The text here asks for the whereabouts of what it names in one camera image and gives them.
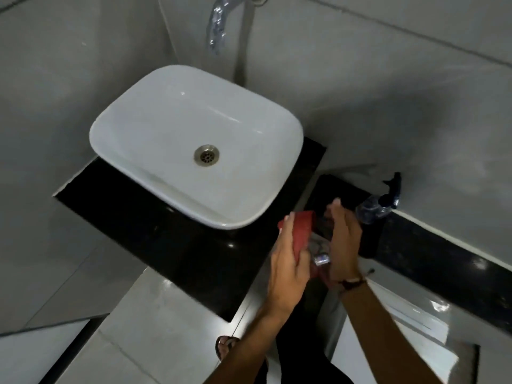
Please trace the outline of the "person's left hand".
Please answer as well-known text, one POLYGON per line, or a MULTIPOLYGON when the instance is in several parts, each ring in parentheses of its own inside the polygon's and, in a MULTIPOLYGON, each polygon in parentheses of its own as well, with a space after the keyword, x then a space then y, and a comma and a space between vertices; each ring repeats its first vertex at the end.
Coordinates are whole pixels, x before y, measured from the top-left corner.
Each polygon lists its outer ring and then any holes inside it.
POLYGON ((300 301, 309 279, 297 277, 298 255, 300 251, 309 251, 311 219, 310 214, 290 212, 282 220, 270 258, 266 302, 296 307, 300 301))

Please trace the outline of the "metal basin drain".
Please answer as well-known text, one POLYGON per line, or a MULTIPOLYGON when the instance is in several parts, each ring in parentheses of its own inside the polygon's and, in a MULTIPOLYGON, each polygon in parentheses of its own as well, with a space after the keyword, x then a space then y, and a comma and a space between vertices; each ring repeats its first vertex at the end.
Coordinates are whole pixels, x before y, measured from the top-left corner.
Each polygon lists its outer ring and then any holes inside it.
POLYGON ((214 145, 206 144, 194 151, 194 162, 200 167, 215 165, 220 158, 220 152, 214 145))

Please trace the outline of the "person's right forearm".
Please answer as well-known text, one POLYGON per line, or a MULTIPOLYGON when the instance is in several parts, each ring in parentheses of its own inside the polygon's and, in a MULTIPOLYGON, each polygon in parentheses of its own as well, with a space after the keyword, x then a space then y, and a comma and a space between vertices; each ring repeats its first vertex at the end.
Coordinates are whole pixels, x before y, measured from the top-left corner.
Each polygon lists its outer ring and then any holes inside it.
POLYGON ((339 298, 377 384, 443 384, 402 334, 365 279, 340 285, 339 298))

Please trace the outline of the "chrome tap fitting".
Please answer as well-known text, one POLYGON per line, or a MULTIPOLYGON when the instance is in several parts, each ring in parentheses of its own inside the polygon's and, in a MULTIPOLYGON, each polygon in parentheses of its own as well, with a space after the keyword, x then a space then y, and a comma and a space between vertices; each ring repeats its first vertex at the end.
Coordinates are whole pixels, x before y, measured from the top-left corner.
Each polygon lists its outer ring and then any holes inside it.
POLYGON ((312 233, 308 241, 308 249, 312 263, 317 267, 330 263, 330 241, 324 237, 312 233))

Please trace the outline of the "person's sandalled foot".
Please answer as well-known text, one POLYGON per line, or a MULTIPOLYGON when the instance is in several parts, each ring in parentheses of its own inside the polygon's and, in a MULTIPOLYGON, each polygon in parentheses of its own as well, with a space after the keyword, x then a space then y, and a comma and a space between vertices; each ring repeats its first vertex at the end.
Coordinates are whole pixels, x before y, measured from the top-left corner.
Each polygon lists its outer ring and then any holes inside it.
POLYGON ((221 335, 215 342, 215 353, 219 361, 222 361, 234 346, 240 342, 238 337, 221 335))

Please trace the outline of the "white ceramic wash basin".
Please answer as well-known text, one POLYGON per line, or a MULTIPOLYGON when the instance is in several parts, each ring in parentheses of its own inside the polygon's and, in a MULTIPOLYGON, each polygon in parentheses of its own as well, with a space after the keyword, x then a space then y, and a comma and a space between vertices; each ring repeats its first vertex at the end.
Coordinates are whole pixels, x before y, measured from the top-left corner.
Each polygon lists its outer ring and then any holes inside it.
POLYGON ((287 109, 203 70, 150 72, 93 122, 98 156, 186 216, 233 230, 258 219, 289 178, 304 143, 287 109), (206 144, 218 162, 200 167, 206 144))

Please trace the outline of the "clear spray bottle black trigger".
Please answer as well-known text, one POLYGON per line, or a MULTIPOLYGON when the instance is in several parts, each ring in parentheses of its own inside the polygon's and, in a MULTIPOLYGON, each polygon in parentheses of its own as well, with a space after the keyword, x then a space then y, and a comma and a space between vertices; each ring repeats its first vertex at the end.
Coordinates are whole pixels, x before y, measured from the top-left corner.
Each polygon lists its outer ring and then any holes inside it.
POLYGON ((356 219, 363 225, 372 225, 398 208, 401 196, 401 173, 395 172, 391 179, 382 182, 388 187, 387 193, 371 195, 355 209, 356 219))

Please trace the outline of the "person's right hand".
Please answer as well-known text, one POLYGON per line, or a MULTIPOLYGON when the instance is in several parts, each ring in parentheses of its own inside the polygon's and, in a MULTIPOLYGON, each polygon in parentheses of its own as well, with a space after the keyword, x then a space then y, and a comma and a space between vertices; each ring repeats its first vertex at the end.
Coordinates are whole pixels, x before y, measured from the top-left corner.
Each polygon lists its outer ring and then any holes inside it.
POLYGON ((326 208, 325 216, 333 222, 330 241, 330 280, 336 283, 355 283, 363 280, 358 253, 362 228, 354 212, 342 206, 335 198, 326 208))

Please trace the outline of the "person's left forearm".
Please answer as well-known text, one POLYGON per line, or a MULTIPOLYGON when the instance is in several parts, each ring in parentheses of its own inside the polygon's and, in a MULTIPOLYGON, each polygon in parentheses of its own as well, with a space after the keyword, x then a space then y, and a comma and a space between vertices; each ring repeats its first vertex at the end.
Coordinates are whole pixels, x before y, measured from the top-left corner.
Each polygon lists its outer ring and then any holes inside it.
POLYGON ((220 361, 203 384, 254 384, 266 353, 291 316, 294 306, 265 302, 240 342, 220 361))

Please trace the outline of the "person's black trousers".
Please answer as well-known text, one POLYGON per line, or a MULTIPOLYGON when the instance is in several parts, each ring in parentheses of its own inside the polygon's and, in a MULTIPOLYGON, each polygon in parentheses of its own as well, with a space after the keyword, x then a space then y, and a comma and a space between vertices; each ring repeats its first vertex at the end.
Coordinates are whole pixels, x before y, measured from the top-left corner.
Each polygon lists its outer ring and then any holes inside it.
POLYGON ((354 384, 325 355, 316 320, 327 295, 307 287, 275 339, 281 367, 280 384, 354 384))

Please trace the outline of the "chrome curved faucet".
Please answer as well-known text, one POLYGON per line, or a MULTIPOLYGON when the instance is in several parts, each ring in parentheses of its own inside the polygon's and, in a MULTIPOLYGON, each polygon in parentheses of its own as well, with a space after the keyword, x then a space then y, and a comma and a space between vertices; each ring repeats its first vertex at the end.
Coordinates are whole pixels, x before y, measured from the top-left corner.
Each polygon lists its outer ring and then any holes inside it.
POLYGON ((206 29, 206 47, 215 55, 220 54, 225 38, 225 29, 229 14, 247 1, 254 6, 262 6, 267 0, 215 0, 206 29))

